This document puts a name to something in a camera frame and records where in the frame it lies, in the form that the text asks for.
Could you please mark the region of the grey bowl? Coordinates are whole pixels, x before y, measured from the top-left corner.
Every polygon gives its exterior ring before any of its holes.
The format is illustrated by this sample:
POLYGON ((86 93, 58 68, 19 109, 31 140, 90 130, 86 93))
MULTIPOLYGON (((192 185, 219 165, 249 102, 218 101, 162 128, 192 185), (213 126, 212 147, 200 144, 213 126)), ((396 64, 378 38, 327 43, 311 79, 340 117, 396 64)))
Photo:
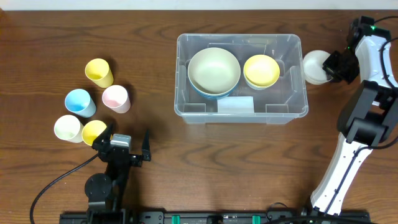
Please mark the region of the grey bowl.
POLYGON ((273 85, 273 83, 272 83, 271 85, 268 85, 268 86, 258 86, 258 85, 251 83, 247 78, 245 78, 245 82, 248 84, 248 86, 250 86, 254 90, 265 90, 266 88, 269 88, 273 85))

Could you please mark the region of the yellow bowl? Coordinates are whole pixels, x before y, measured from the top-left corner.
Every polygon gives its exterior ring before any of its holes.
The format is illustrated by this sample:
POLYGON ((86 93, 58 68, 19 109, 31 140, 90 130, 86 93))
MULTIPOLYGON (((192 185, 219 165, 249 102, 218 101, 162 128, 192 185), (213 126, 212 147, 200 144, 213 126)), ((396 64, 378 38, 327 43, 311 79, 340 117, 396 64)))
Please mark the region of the yellow bowl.
POLYGON ((275 84, 279 79, 278 63, 267 55, 254 55, 246 60, 243 68, 244 78, 258 86, 275 84))

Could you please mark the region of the large beige bowl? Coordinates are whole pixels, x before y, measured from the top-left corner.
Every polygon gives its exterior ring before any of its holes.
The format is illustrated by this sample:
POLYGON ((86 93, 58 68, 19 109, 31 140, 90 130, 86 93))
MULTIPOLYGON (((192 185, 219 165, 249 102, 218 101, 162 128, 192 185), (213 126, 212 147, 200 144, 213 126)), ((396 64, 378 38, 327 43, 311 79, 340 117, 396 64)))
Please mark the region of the large beige bowl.
POLYGON ((200 91, 222 94, 238 84, 241 66, 229 51, 210 47, 197 52, 187 68, 190 83, 200 91))

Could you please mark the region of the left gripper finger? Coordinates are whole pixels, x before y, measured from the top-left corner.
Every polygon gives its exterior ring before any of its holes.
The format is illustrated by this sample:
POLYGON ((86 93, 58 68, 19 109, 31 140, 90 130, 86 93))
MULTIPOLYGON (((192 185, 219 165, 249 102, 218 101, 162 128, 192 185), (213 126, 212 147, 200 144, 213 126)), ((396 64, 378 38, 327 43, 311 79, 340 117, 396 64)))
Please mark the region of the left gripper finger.
POLYGON ((99 134, 93 141, 91 148, 92 149, 106 149, 111 142, 111 136, 113 134, 114 124, 110 123, 106 129, 99 134))
POLYGON ((142 160, 143 161, 151 161, 151 152, 150 152, 150 143, 149 143, 149 130, 145 132, 145 136, 142 142, 142 160))

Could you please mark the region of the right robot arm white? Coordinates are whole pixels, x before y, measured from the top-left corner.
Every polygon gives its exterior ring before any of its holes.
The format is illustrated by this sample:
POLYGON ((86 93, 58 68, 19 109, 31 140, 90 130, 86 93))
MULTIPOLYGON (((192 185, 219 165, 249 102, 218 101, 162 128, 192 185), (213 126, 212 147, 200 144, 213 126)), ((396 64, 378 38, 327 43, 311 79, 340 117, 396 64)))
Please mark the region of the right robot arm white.
POLYGON ((374 25, 353 28, 345 51, 332 53, 322 64, 327 75, 361 83, 342 109, 338 143, 320 185, 310 196, 311 215, 338 216, 344 197, 364 160, 383 145, 397 125, 397 83, 392 74, 388 30, 374 25))

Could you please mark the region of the white bowl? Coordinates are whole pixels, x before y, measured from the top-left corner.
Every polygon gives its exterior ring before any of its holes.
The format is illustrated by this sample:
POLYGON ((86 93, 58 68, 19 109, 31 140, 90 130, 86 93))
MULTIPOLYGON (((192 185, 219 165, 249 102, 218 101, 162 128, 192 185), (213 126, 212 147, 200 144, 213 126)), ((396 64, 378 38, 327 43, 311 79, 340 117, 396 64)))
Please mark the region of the white bowl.
POLYGON ((307 82, 322 85, 332 80, 323 69, 323 63, 329 56, 330 54, 323 50, 313 50, 304 56, 303 71, 307 82))

